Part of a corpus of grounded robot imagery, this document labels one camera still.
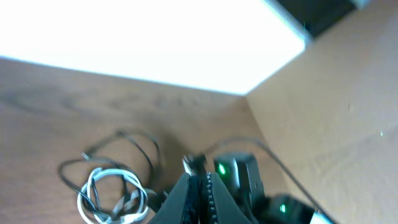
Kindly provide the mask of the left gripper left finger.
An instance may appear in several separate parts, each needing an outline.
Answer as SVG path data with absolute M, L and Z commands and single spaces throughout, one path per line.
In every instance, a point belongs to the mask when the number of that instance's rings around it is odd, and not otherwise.
M 175 184 L 160 210 L 149 220 L 148 224 L 181 224 L 185 212 L 190 175 L 184 173 Z

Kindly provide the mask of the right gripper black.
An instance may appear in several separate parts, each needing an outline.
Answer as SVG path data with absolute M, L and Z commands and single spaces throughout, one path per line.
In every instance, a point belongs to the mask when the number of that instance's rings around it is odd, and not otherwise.
M 214 159 L 215 171 L 233 198 L 250 210 L 264 196 L 257 159 L 249 152 L 227 152 Z

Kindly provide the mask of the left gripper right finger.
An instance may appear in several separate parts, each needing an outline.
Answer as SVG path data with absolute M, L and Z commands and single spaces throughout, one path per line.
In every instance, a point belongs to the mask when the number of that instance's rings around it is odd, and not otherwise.
M 205 176 L 205 223 L 250 224 L 217 173 Z

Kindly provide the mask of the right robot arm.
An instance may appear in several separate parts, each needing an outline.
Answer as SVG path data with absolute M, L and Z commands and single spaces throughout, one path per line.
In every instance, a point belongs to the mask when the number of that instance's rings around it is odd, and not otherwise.
M 333 223 L 323 212 L 289 194 L 267 195 L 255 156 L 229 152 L 214 158 L 215 172 L 252 223 Z

